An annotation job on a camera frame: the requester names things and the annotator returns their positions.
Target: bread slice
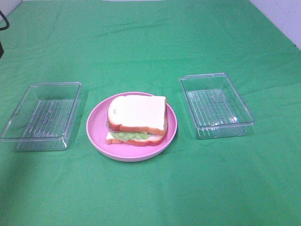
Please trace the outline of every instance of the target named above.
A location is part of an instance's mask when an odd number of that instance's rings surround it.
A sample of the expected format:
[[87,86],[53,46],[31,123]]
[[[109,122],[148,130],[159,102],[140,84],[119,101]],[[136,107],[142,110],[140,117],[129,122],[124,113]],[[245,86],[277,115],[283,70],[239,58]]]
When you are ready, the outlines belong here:
[[130,145],[135,145],[135,146],[147,146],[147,145],[158,145],[160,144],[165,136],[166,136],[166,131],[167,131],[168,123],[167,123],[167,118],[165,118],[165,125],[164,125],[164,135],[150,135],[147,139],[129,139],[129,140],[120,140],[115,138],[110,132],[108,132],[107,137],[106,137],[106,143],[108,145],[111,144],[130,144]]
[[166,98],[162,96],[127,95],[112,100],[108,124],[112,130],[165,134]]

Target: transparent box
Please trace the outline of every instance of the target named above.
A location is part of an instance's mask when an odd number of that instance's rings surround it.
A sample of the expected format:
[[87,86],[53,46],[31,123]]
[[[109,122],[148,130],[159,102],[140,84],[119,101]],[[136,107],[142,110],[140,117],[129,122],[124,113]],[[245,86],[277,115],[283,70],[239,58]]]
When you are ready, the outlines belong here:
[[30,85],[3,129],[1,141],[15,142],[15,151],[67,149],[80,91],[80,82]]
[[245,135],[254,117],[225,73],[180,78],[197,139]]

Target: table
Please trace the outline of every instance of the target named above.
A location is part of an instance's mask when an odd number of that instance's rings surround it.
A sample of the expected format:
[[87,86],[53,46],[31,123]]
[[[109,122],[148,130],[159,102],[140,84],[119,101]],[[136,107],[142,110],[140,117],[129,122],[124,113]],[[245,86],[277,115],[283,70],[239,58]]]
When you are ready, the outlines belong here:
[[[0,144],[0,225],[300,225],[301,52],[247,0],[25,1],[1,32],[0,128],[29,84],[82,82],[66,151]],[[179,78],[229,75],[255,117],[243,137],[196,140]],[[86,121],[121,92],[164,95],[171,145],[141,162],[89,142]]]

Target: plastic storage box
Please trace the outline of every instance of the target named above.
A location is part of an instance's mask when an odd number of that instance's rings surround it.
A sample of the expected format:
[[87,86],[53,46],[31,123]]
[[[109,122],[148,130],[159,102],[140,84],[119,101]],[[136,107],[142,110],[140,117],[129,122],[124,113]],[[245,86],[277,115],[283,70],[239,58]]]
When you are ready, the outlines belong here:
[[26,90],[3,129],[1,141],[16,151],[65,150],[79,109],[81,83],[39,83]]
[[254,124],[228,75],[188,75],[180,83],[197,139],[245,135]]

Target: sandwich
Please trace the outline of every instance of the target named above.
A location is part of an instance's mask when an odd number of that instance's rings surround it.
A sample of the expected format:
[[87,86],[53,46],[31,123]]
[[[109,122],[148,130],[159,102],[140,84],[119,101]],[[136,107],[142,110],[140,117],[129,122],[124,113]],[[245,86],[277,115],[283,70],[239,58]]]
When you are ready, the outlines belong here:
[[166,97],[127,95],[108,109],[106,143],[147,146],[160,144],[168,128]]

